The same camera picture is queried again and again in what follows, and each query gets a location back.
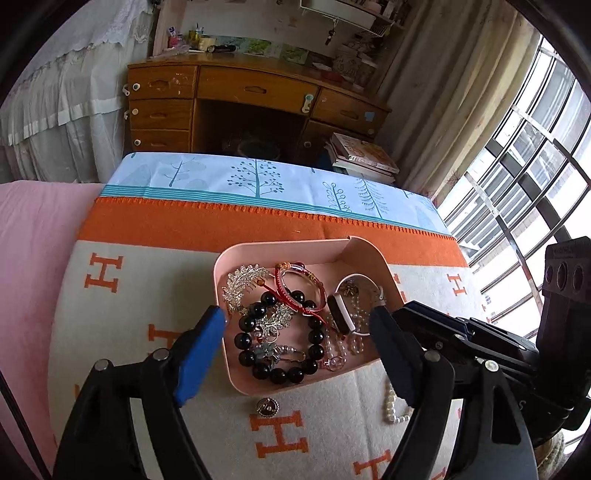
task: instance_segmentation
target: pink bedsheet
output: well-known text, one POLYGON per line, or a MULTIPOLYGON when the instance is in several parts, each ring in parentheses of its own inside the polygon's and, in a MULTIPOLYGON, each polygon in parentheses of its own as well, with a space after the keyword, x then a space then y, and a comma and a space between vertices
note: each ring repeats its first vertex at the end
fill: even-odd
MULTIPOLYGON (((77 231, 102 187, 0 184, 0 369, 50 470, 57 450, 47 401, 51 326, 77 231)), ((1 395, 0 423, 32 466, 1 395)))

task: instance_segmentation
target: pink tray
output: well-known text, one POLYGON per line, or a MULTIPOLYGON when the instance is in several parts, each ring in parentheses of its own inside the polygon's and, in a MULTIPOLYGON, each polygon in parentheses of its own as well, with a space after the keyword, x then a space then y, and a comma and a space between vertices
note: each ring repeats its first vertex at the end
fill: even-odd
MULTIPOLYGON (((389 311, 404 305, 384 256, 375 246, 363 238, 352 236, 348 239, 337 240, 260 242, 238 244, 228 248, 222 252, 213 267, 213 281, 216 286, 217 304, 226 312, 228 319, 222 346, 228 375, 234 388, 245 395, 267 395, 276 393, 278 390, 309 385, 350 372, 375 362, 379 358, 370 338, 366 337, 365 350, 359 355, 352 355, 348 352, 347 361, 341 370, 330 372, 327 369, 319 369, 314 375, 306 375, 304 381, 299 385, 290 383, 275 385, 269 380, 257 380, 252 376, 250 368, 240 365, 238 362, 240 350, 234 345, 234 337, 240 332, 240 328, 238 328, 240 314, 235 313, 231 316, 228 313, 222 297, 222 287, 226 285, 228 274, 234 272, 241 265, 259 264, 262 267, 272 268, 285 261, 303 262, 306 268, 314 272, 323 282, 327 294, 334 292, 337 283, 344 276, 361 273, 384 288, 389 311)), ((299 289, 304 292, 306 298, 318 301, 317 291, 306 279, 299 275, 289 275, 285 278, 285 282, 291 290, 299 289)), ((258 301, 264 291, 264 288, 256 287, 245 293, 242 304, 248 305, 258 301)), ((280 330, 277 342, 280 345, 293 345, 307 351, 310 346, 307 339, 309 331, 306 318, 296 314, 291 319, 290 327, 280 330)), ((289 364, 283 365, 282 368, 289 368, 289 364)))

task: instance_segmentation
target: orange stripe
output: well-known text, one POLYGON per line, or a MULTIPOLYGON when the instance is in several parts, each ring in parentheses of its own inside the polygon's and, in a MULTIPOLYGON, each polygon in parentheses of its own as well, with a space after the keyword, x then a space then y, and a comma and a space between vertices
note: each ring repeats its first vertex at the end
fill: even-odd
POLYGON ((438 233, 312 213, 128 197, 96 199, 79 239, 202 252, 245 242, 360 236, 398 265, 466 267, 455 239, 438 233))

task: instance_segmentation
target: book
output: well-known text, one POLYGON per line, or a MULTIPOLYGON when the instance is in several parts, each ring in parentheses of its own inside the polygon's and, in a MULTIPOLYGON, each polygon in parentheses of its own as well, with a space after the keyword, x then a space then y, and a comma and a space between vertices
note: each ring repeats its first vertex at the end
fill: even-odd
POLYGON ((384 183, 387 185, 392 185, 394 183, 394 174, 391 172, 383 170, 378 171, 365 165, 350 162, 337 155, 334 146, 329 142, 326 143, 324 148, 328 152, 334 171, 341 173, 340 170, 345 170, 347 174, 352 177, 377 181, 378 183, 384 183))
POLYGON ((400 171, 382 147, 376 144, 336 132, 332 134, 330 143, 336 154, 345 160, 394 174, 400 171))

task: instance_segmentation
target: black bead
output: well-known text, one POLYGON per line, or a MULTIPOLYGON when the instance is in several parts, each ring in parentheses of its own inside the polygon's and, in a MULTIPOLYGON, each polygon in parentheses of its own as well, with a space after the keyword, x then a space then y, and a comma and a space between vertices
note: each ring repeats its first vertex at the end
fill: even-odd
POLYGON ((238 361, 243 367, 252 367, 256 363, 256 355, 250 350, 243 350, 238 355, 238 361))
POLYGON ((285 373, 285 370, 283 370, 282 368, 274 368, 273 370, 271 370, 271 375, 269 375, 269 379, 275 385, 281 385, 287 382, 287 374, 285 373))
POLYGON ((238 320, 238 326, 243 332, 251 332, 255 329, 256 320, 252 317, 249 317, 248 315, 245 315, 244 317, 241 317, 240 320, 238 320))
POLYGON ((318 370, 318 363, 316 363, 316 360, 307 358, 301 363, 301 369, 306 375, 314 375, 318 370))
POLYGON ((300 383, 304 379, 304 371, 300 367, 291 367, 287 372, 291 383, 300 383))
POLYGON ((306 300, 301 305, 307 309, 315 309, 318 306, 314 300, 306 300))
POLYGON ((262 362, 257 362, 252 367, 252 376, 257 380, 264 380, 269 378, 269 374, 271 373, 271 369, 269 365, 264 364, 262 362))
POLYGON ((259 320, 266 315, 267 307, 265 307, 260 301, 256 301, 248 307, 248 313, 255 320, 259 320))
POLYGON ((272 307, 277 303, 277 297, 275 297, 272 292, 266 291, 261 295, 261 303, 267 307, 272 307))
POLYGON ((316 317, 310 317, 308 319, 308 327, 310 327, 312 330, 317 330, 322 327, 322 322, 316 317))
POLYGON ((312 345, 308 348, 308 358, 312 360, 322 360, 324 357, 324 349, 320 345, 312 345))
POLYGON ((247 350, 252 344, 251 336, 247 333, 239 333, 234 337, 234 345, 240 350, 247 350))
POLYGON ((304 295, 304 292, 302 292, 301 290, 294 290, 293 292, 290 293, 290 296, 292 299, 294 299, 298 303, 304 303, 306 301, 306 297, 304 295))
POLYGON ((310 343, 322 343, 324 340, 324 332, 322 330, 311 330, 308 334, 308 341, 310 343))

